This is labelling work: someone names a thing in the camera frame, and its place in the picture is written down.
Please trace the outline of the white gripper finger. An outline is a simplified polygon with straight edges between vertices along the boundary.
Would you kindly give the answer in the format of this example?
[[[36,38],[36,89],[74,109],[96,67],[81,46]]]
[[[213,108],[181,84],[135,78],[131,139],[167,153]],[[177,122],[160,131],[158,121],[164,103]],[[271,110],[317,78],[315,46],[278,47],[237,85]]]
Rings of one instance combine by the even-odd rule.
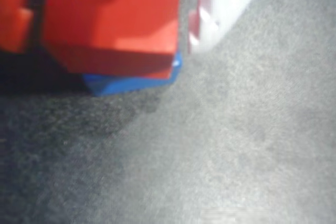
[[[213,49],[230,31],[251,0],[197,0],[188,14],[188,50],[201,54]]]

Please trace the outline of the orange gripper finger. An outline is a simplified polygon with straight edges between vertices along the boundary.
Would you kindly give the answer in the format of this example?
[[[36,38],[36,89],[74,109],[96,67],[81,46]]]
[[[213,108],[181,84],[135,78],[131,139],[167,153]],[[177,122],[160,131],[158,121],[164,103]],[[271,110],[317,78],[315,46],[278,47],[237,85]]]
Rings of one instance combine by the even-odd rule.
[[[1,49],[22,52],[26,47],[34,12],[27,0],[1,0]]]

